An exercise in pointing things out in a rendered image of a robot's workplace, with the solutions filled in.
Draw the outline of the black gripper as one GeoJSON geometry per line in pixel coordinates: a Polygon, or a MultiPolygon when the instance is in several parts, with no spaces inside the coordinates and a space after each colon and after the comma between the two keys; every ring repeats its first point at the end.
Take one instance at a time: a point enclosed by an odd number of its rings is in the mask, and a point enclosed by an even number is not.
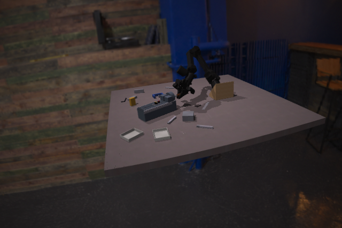
{"type": "Polygon", "coordinates": [[[180,99],[182,98],[183,96],[185,96],[186,94],[188,94],[189,91],[191,91],[191,94],[194,94],[195,93],[195,90],[190,87],[190,85],[192,85],[192,81],[188,78],[185,78],[185,80],[187,80],[187,83],[186,83],[186,86],[184,87],[183,85],[178,85],[177,83],[174,83],[173,84],[173,87],[175,89],[177,89],[177,94],[180,93],[180,95],[178,97],[176,97],[177,99],[180,99]]]}

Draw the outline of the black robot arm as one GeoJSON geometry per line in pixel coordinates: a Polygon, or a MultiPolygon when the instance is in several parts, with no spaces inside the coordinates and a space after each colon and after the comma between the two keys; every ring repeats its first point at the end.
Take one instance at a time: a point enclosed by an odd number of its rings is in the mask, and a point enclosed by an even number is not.
{"type": "MultiPolygon", "coordinates": [[[[176,71],[178,74],[180,74],[181,76],[186,76],[185,78],[188,78],[191,81],[194,78],[197,78],[197,74],[195,74],[195,72],[197,71],[197,67],[195,66],[193,62],[193,57],[195,57],[197,61],[199,62],[199,64],[201,65],[202,69],[204,70],[205,72],[204,76],[206,80],[209,82],[209,84],[211,84],[212,88],[215,86],[215,84],[220,83],[219,81],[220,77],[213,70],[209,68],[209,66],[203,59],[201,55],[201,50],[198,46],[194,46],[191,50],[187,51],[186,55],[187,55],[187,60],[188,60],[187,69],[181,65],[176,71]]],[[[179,86],[183,85],[185,87],[187,80],[176,79],[175,83],[177,83],[179,86]]]]}

